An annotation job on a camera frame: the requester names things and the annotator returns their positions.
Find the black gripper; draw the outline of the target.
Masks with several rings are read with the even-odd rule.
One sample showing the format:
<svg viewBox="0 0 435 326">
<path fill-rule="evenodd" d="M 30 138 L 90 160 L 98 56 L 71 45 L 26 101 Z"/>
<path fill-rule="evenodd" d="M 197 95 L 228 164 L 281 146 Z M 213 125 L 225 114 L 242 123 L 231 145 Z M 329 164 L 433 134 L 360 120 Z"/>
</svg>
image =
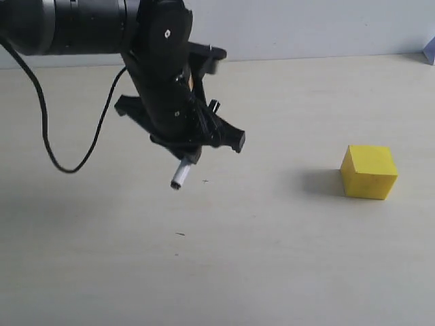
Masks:
<svg viewBox="0 0 435 326">
<path fill-rule="evenodd" d="M 209 105 L 200 101 L 188 116 L 192 124 L 188 131 L 176 139 L 163 137 L 141 103 L 140 98 L 122 95 L 115 109 L 119 115 L 127 115 L 150 135 L 150 141 L 164 147 L 178 159 L 187 159 L 189 163 L 197 163 L 202 154 L 202 147 L 230 147 L 240 153 L 245 143 L 245 131 L 238 129 L 217 115 L 220 103 L 213 99 Z"/>
</svg>

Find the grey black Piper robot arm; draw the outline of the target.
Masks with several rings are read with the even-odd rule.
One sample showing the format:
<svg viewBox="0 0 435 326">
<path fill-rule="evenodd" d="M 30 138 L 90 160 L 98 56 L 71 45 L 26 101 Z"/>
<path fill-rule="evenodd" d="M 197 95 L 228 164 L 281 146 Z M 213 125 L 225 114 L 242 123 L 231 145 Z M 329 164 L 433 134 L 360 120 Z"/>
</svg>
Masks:
<svg viewBox="0 0 435 326">
<path fill-rule="evenodd" d="M 224 49 L 190 41 L 193 13 L 183 1 L 2 1 L 1 44 L 23 56 L 119 54 L 137 96 L 116 103 L 153 143 L 196 163 L 204 146 L 240 152 L 245 132 L 217 115 L 203 77 Z"/>
</svg>

